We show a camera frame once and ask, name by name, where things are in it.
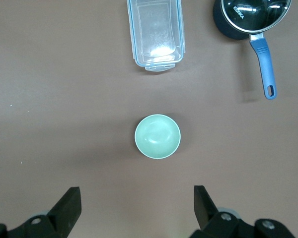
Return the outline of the green bowl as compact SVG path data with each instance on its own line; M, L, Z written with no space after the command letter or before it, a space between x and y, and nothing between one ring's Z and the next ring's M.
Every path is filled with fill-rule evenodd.
M175 120L162 114L149 115L137 125L135 145L144 156L161 160L173 155L181 143L181 130Z

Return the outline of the clear plastic lidded container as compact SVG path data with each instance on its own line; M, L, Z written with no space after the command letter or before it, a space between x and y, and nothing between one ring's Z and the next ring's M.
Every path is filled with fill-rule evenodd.
M127 0L133 59L162 72L181 62L185 33L181 0Z

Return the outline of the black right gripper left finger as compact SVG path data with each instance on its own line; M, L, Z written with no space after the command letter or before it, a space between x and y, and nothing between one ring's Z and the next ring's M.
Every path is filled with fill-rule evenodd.
M79 187L71 187L46 215L36 215L15 229L0 223L0 238L68 238L81 215Z

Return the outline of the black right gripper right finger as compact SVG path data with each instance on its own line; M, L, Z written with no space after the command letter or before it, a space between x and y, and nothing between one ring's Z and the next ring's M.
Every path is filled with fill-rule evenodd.
M200 228L189 238L295 238L281 222L258 219L247 224L229 211L220 211L203 185L194 186L194 212Z

